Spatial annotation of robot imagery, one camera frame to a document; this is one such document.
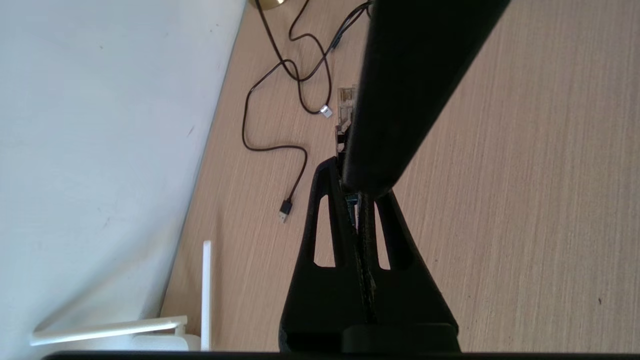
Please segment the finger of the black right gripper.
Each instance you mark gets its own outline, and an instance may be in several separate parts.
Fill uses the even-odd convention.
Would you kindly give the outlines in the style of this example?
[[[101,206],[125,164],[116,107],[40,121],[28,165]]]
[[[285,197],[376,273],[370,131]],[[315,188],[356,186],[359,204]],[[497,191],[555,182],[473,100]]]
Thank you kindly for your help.
[[[379,197],[398,182],[509,5],[375,0],[342,179]]]

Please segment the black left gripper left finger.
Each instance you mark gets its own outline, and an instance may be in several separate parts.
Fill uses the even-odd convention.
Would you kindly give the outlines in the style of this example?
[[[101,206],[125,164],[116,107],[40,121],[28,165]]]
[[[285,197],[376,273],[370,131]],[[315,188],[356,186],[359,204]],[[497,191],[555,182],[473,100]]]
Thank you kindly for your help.
[[[314,260],[322,198],[327,198],[333,267]],[[366,321],[356,239],[338,160],[331,157],[317,166],[311,183],[301,246],[279,321],[280,351],[342,351],[343,332]]]

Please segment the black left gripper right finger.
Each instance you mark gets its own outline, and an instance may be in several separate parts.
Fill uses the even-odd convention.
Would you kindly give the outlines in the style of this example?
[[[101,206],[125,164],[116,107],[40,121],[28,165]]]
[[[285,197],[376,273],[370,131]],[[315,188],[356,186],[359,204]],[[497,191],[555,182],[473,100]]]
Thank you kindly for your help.
[[[365,286],[360,352],[457,352],[458,324],[414,242],[393,193],[359,199]]]

